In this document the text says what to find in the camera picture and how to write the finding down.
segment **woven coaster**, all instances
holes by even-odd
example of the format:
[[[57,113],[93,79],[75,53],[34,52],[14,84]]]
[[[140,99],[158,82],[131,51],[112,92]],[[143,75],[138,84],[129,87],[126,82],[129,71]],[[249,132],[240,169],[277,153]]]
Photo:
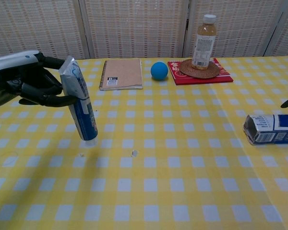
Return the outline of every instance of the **woven coaster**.
[[[208,69],[205,70],[195,69],[191,63],[192,59],[184,60],[181,62],[179,70],[186,75],[200,79],[214,78],[220,73],[219,67],[212,61],[209,62]]]

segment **tablecloth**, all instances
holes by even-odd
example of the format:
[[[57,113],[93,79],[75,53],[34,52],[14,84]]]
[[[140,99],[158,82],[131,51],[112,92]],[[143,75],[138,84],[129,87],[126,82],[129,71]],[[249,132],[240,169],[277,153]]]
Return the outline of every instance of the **tablecloth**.
[[[1,106],[0,229],[288,230],[288,145],[242,130],[247,114],[288,114],[288,57],[218,58],[233,83],[151,79],[178,59],[143,58],[142,90],[107,92],[104,59],[79,60],[95,148],[67,107]]]

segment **blue ball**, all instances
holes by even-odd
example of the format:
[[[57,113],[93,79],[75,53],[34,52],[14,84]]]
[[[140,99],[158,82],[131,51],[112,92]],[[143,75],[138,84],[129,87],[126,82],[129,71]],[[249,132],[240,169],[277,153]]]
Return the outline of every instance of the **blue ball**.
[[[163,62],[156,62],[150,69],[153,79],[164,80],[168,75],[168,67]]]

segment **toothpaste cap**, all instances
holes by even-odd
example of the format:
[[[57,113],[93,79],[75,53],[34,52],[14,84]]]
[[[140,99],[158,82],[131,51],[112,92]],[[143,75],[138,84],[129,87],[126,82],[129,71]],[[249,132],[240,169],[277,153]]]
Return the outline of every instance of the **toothpaste cap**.
[[[85,145],[87,147],[95,147],[97,145],[97,143],[98,143],[98,138],[97,137],[95,137],[94,139],[85,141]]]

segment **bottle cap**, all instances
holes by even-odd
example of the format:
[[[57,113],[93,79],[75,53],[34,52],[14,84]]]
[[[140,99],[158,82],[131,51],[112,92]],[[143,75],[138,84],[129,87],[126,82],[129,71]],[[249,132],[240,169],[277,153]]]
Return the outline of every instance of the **bottle cap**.
[[[203,17],[203,22],[205,24],[213,24],[216,22],[216,16],[213,14],[205,14]]]
[[[97,143],[98,143],[98,138],[97,137],[95,137],[94,139],[85,141],[85,145],[87,147],[95,147],[97,145]]]

